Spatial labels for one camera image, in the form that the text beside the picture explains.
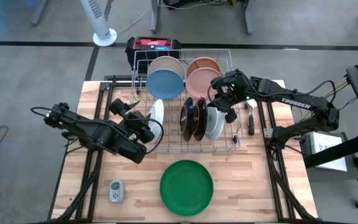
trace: white cable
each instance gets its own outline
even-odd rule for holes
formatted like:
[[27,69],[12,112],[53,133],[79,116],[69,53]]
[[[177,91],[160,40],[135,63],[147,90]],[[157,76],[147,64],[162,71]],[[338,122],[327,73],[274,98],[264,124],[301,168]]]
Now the white cable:
[[130,28],[131,26],[135,25],[135,24],[139,21],[139,19],[140,19],[149,9],[150,9],[150,8],[146,9],[146,11],[144,11],[144,12],[142,13],[142,15],[140,15],[139,18],[137,18],[137,19],[135,20],[135,22],[133,22],[131,25],[129,25],[129,26],[127,26],[127,27],[125,27],[125,28],[122,28],[121,30],[117,31],[117,34],[119,34],[121,31],[124,31],[124,30]]
[[209,4],[214,4],[214,3],[218,2],[218,1],[226,2],[226,0],[215,0],[213,2],[198,4],[198,5],[190,6],[190,7],[186,7],[186,8],[183,8],[183,7],[177,8],[177,7],[173,7],[173,6],[162,6],[162,5],[158,5],[158,6],[160,6],[160,7],[170,7],[172,9],[191,9],[191,8],[197,7],[197,6],[206,6],[206,5],[209,5]]

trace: pink plate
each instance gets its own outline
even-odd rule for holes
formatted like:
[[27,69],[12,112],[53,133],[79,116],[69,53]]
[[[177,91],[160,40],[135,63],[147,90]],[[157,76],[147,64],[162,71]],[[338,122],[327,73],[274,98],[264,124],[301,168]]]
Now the pink plate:
[[[187,76],[186,90],[195,98],[204,97],[208,99],[207,90],[209,86],[211,86],[211,80],[217,77],[222,77],[222,75],[215,69],[199,68]],[[211,98],[213,98],[216,93],[214,89],[209,90]]]

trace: plate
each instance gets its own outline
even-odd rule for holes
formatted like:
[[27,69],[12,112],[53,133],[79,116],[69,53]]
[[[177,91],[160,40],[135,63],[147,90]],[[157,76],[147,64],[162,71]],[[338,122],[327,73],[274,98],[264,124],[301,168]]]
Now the plate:
[[221,72],[219,64],[210,57],[199,57],[194,59],[187,68],[187,77],[189,77],[195,70],[199,68],[212,68],[215,71]]
[[158,69],[167,68],[177,72],[182,79],[185,79],[185,67],[180,61],[171,56],[161,56],[152,61],[147,70],[147,74],[150,74]]
[[146,89],[156,98],[170,100],[182,93],[183,80],[177,72],[161,68],[148,75]]
[[206,130],[208,107],[206,101],[201,97],[194,105],[193,135],[197,141],[201,141]]
[[[151,114],[150,119],[154,119],[158,121],[161,125],[164,121],[164,103],[161,99],[158,99],[153,106],[150,108],[149,114]],[[157,142],[157,140],[160,137],[161,134],[161,127],[153,122],[149,121],[149,127],[151,132],[154,134],[153,140],[151,140],[151,143]]]
[[215,107],[208,107],[208,118],[206,123],[205,136],[211,140],[216,140],[222,133],[224,127],[224,113]]
[[160,195],[167,208],[181,216],[202,212],[210,203],[214,185],[208,170],[195,161],[178,161],[164,172]]
[[187,98],[180,111],[180,131],[184,140],[188,142],[193,133],[194,106],[193,99]]
[[[222,77],[222,75],[212,68],[199,68],[187,77],[186,90],[195,98],[204,97],[208,99],[207,90],[211,86],[211,81],[216,77]],[[215,94],[217,94],[217,91],[211,88],[209,90],[211,98]]]

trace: wire dish rack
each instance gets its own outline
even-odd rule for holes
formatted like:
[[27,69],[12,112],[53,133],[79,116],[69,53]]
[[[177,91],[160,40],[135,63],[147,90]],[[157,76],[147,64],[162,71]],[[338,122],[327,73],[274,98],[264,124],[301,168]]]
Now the wire dish rack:
[[[136,51],[135,62],[132,74],[132,85],[131,85],[131,103],[139,101],[139,104],[135,107],[135,110],[140,111],[143,115],[148,115],[150,108],[158,98],[152,96],[145,87],[145,81],[147,74],[139,73],[139,64],[149,66],[153,59],[147,58],[147,55],[155,54],[155,56],[166,56],[175,58],[183,64],[185,71],[187,71],[188,65],[198,57],[210,57],[213,58],[221,67],[221,73],[224,75],[226,72],[233,70],[230,50],[228,49],[213,49],[213,50],[153,50],[153,51]],[[137,59],[137,55],[141,55],[142,59]],[[186,82],[188,74],[185,74],[184,83]],[[237,105],[234,106],[234,110],[237,114],[237,119],[231,124],[224,122],[224,128],[221,135],[215,141],[210,141],[207,137],[201,141],[196,141],[192,136],[189,142],[186,142],[180,131],[180,111],[185,100],[188,97],[192,97],[186,91],[183,90],[181,95],[171,100],[163,100],[164,104],[164,136],[163,139],[154,150],[154,153],[163,154],[184,154],[184,153],[229,153],[234,152],[240,147],[239,138],[243,137],[241,128],[241,117],[239,116],[240,109]],[[155,144],[146,144],[147,148],[150,149]]]

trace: green plate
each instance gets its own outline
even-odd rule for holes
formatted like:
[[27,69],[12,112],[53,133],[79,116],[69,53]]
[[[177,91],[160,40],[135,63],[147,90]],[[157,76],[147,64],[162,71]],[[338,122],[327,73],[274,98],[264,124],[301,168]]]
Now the green plate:
[[211,201],[213,191],[211,175],[195,161],[178,161],[170,165],[160,182],[165,206],[181,216],[202,212]]

